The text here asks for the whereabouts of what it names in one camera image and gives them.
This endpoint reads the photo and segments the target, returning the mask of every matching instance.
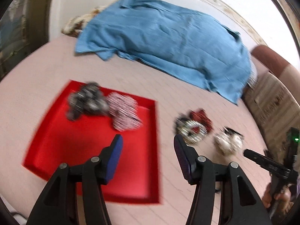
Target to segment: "blue cloth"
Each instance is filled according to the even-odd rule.
[[[251,73],[238,32],[212,16],[161,0],[119,0],[95,16],[76,44],[77,53],[107,60],[140,59],[180,80],[218,92],[233,103]]]

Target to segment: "red tray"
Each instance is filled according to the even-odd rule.
[[[83,164],[109,146],[115,134],[123,137],[123,150],[114,178],[103,185],[106,201],[122,203],[159,203],[158,141],[155,101],[112,89],[101,88],[104,95],[118,92],[138,102],[137,114],[143,126],[119,132],[112,119],[82,115],[71,122],[66,118],[67,97],[82,83],[71,81],[56,99],[38,128],[23,166],[44,180],[49,180],[60,163]]]

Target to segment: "person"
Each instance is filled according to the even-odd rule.
[[[297,183],[297,186],[284,186],[279,194],[274,195],[275,200],[278,200],[279,204],[271,219],[273,225],[280,224],[280,222],[284,219],[289,210],[292,208],[294,204],[294,202],[292,201],[294,201],[298,197],[300,192],[300,178],[298,178]],[[262,197],[262,203],[266,209],[271,206],[272,196],[270,195],[270,189],[271,183],[267,185],[264,195]]]

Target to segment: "pink scrunchie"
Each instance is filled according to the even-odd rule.
[[[142,121],[137,116],[137,102],[132,97],[112,92],[106,100],[109,104],[109,113],[113,116],[115,129],[134,130],[142,125]]]

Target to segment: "silver bolt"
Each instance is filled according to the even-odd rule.
[[[206,161],[206,158],[204,156],[199,156],[198,157],[198,161],[199,162],[205,162]]]
[[[230,163],[230,166],[233,168],[238,168],[239,165],[236,162],[232,162]]]
[[[67,164],[66,164],[66,163],[62,163],[62,164],[59,165],[59,168],[60,168],[60,169],[64,169],[64,168],[66,168],[66,167],[67,167]]]
[[[99,162],[99,157],[92,157],[91,162]]]

